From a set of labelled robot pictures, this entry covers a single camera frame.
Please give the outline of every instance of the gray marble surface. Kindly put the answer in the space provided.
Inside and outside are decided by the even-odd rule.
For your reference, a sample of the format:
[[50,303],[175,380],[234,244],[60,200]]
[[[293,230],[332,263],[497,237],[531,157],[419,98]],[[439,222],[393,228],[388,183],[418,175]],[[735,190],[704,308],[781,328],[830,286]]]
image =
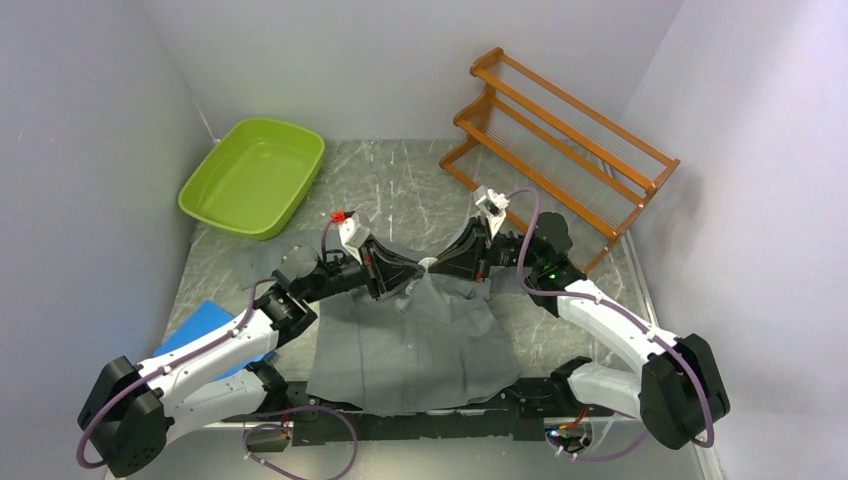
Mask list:
[[[286,231],[320,229],[336,210],[366,214],[378,236],[416,250],[437,253],[473,213],[470,192],[440,169],[439,159],[457,142],[328,141],[323,166]],[[531,183],[490,151],[478,147],[456,165],[479,183],[507,192]],[[544,210],[562,212],[575,241],[571,256],[585,264],[602,248],[604,239],[553,199]],[[532,197],[516,198],[510,208],[522,218],[532,211]],[[199,223],[185,273],[171,313],[170,335],[205,300],[240,313],[247,292],[239,289],[232,271],[233,254],[251,240]],[[643,312],[633,266],[617,245],[590,277],[608,295],[635,312]],[[513,340],[523,376],[547,376],[578,355],[615,368],[624,364],[603,344],[579,327],[536,307],[523,294],[493,294],[493,315]],[[278,368],[289,380],[307,380],[312,368],[317,324],[279,350]]]

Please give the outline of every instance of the orange wire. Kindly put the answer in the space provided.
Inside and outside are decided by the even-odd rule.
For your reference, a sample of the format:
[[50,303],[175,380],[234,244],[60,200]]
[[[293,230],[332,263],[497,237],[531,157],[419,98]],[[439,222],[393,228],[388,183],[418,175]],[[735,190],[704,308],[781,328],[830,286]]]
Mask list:
[[583,407],[583,410],[580,410],[580,414],[577,415],[577,418],[574,419],[571,423],[565,423],[559,426],[560,430],[571,430],[576,427],[578,423],[582,422],[586,417],[586,414],[589,413],[589,407]]

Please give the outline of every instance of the gray fabric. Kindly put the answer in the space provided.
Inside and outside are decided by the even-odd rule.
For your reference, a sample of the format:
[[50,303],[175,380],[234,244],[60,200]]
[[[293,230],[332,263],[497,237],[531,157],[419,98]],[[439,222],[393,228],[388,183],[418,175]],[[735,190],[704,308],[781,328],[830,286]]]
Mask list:
[[377,302],[364,289],[321,301],[308,393],[377,415],[491,398],[521,369],[488,294],[489,282],[425,275]]
[[[410,250],[403,245],[398,245],[387,240],[380,239],[380,243],[393,252],[399,253],[413,260],[421,260],[428,256],[422,252]],[[303,230],[298,232],[285,232],[271,240],[257,242],[256,244],[240,250],[233,256],[233,272],[242,290],[250,288],[256,281],[268,278],[275,268],[280,264],[280,259],[288,253],[295,245],[309,245],[316,252],[321,251],[321,231]],[[339,235],[330,230],[327,238],[327,249],[341,249]],[[492,293],[520,293],[521,287],[515,280],[515,270],[512,268],[493,267],[489,275]]]

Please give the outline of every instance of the wooden rack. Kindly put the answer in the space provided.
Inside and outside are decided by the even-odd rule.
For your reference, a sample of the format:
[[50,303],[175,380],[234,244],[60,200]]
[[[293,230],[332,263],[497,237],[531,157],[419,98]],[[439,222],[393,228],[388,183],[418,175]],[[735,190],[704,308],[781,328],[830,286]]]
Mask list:
[[[512,69],[512,74],[516,74],[516,72],[520,74],[524,82],[527,82],[526,79],[532,81],[532,84],[527,82],[527,85],[535,84],[533,88],[542,87],[553,94],[554,97],[551,98],[554,102],[559,100],[567,102],[573,109],[576,109],[570,111],[579,112],[576,114],[581,117],[585,116],[586,120],[585,122],[581,121],[581,125],[591,123],[593,127],[591,136],[593,138],[589,138],[585,134],[585,129],[583,129],[584,132],[581,132],[575,126],[569,125],[566,121],[552,114],[549,111],[552,107],[547,103],[548,109],[543,108],[537,101],[534,101],[535,97],[531,99],[525,94],[527,92],[522,93],[518,88],[507,83],[504,80],[505,75],[502,74],[505,68]],[[590,271],[639,216],[639,213],[656,195],[659,188],[680,163],[680,160],[663,155],[575,97],[507,56],[501,48],[495,48],[478,58],[471,66],[471,75],[484,82],[483,92],[474,102],[454,117],[454,125],[464,130],[466,137],[458,147],[442,158],[439,165],[466,187],[474,190],[479,185],[453,163],[477,145],[483,145],[492,150],[606,237],[606,246],[587,265],[582,267],[584,272]],[[518,85],[521,82],[513,81],[512,83]],[[524,115],[521,111],[529,112],[532,115]],[[579,201],[570,192],[563,190],[547,178],[543,172],[532,168],[522,158],[519,158],[519,155],[511,151],[508,145],[504,145],[505,142],[502,137],[490,133],[489,124],[493,112],[498,112],[501,117],[503,117],[502,114],[505,114],[506,117],[511,119],[510,121],[521,125],[535,137],[553,147],[556,152],[562,154],[563,162],[573,162],[589,172],[596,179],[595,181],[599,182],[597,187],[592,188],[614,191],[617,195],[626,199],[629,202],[628,205],[632,205],[632,210],[629,211],[629,214],[626,214],[623,220],[611,222],[609,218],[605,219],[603,215],[599,215],[592,208],[589,208],[585,202]],[[535,117],[537,121],[534,122],[528,117]],[[600,130],[603,130],[602,135],[598,135]],[[565,138],[585,149],[590,154],[589,158],[581,156],[569,145],[568,141],[563,141]],[[601,143],[608,143],[603,141],[604,138],[615,138],[615,142],[624,140],[625,143],[620,144],[625,145],[626,148],[604,148]],[[655,165],[655,167],[661,168],[661,170],[656,175],[648,176],[643,173],[644,168],[639,169],[631,164],[638,162],[628,163],[627,158],[621,158],[625,155],[615,155],[610,150],[623,150],[625,153],[632,151],[634,152],[631,155],[633,157],[643,156],[650,159],[648,162],[659,162],[659,166]],[[516,227],[522,231],[527,230],[527,224],[524,221],[512,212],[508,215],[509,220]]]

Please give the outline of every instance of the green plastic tub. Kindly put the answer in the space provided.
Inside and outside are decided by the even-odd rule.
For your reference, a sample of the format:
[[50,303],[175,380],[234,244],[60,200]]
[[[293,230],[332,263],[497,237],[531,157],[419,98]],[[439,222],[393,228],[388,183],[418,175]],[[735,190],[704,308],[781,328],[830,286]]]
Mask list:
[[180,191],[184,212],[236,235],[267,240],[283,229],[321,168],[324,140],[270,118],[249,118],[201,162]]

